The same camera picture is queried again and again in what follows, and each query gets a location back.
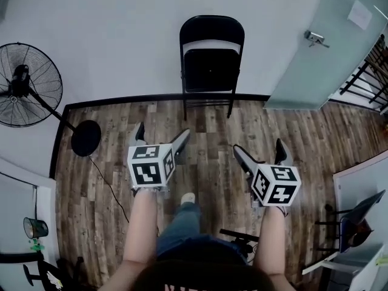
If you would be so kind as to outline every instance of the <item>shoe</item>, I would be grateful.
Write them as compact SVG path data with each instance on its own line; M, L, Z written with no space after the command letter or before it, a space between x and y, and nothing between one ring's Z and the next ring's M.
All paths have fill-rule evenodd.
M185 202L192 202L195 203L195 194L194 193L186 193L181 198L181 205Z

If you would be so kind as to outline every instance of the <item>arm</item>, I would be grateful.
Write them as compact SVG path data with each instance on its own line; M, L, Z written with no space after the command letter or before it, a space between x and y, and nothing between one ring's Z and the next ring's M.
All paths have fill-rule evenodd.
M295 291L284 276L286 269L286 223L282 211L267 207L261 223L253 266L266 273L278 291Z
M135 197L123 261L100 291L128 291L138 275L156 257L156 193L140 190Z

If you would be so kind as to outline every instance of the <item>door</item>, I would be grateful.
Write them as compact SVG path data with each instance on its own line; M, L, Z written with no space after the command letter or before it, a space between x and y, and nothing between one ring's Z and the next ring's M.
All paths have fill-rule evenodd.
M372 14L365 30L348 19L355 1L361 3L353 13L357 18L366 22L368 12ZM299 49L265 108L319 109L371 51L387 15L388 0L321 0L306 30L323 36L330 47L311 46L300 36Z

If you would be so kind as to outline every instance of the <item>door handle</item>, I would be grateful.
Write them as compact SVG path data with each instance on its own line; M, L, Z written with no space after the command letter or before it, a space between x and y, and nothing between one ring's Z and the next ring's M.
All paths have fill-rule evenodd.
M321 46L324 46L325 48L329 48L330 46L325 44L324 41L325 41L325 38L317 33L314 33L314 32L311 32L310 30L307 30L305 33L304 33L304 37L311 41L311 44L309 47L311 46L314 46L315 44L319 44Z

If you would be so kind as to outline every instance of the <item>baseboard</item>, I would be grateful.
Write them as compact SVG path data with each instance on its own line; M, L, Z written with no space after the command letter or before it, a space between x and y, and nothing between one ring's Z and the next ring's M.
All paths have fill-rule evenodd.
M353 107L358 107L358 108L362 108L362 109L366 109L366 110L370 110L370 111L373 111L373 112L380 113L380 111L377 111L377 110L372 109L372 108L365 107L364 105L352 104L351 102L342 101L342 100L336 100L336 99L329 99L329 101L336 102L337 104L351 105Z
M230 94L223 93L190 93L185 94L187 100L220 100L228 99ZM236 94L235 100L252 100L252 101L267 101L269 95L254 95L254 94ZM141 95L128 96L109 99L100 99L92 101L78 102L76 104L69 104L69 109L78 109L86 107L97 107L99 105L109 104L126 104L128 102L146 102L146 101L165 101L165 100L183 100L183 94L158 94L158 95Z
M185 94L187 100L221 100L228 99L230 94L223 93L190 93ZM235 100L251 100L251 101L267 101L269 95L255 95L255 94L236 94ZM100 99L92 101L77 102L75 104L67 104L63 110L62 117L67 119L69 111L71 109L80 109L86 107L98 107L101 105L110 104L125 104L128 102L146 102L146 101L166 101L166 100L183 100L183 94L159 94L159 95L141 95L141 96L128 96L109 99ZM58 130L56 132L53 153L51 156L50 173L49 177L55 179L56 162L58 159L59 147L61 145L62 134L65 125L59 123Z

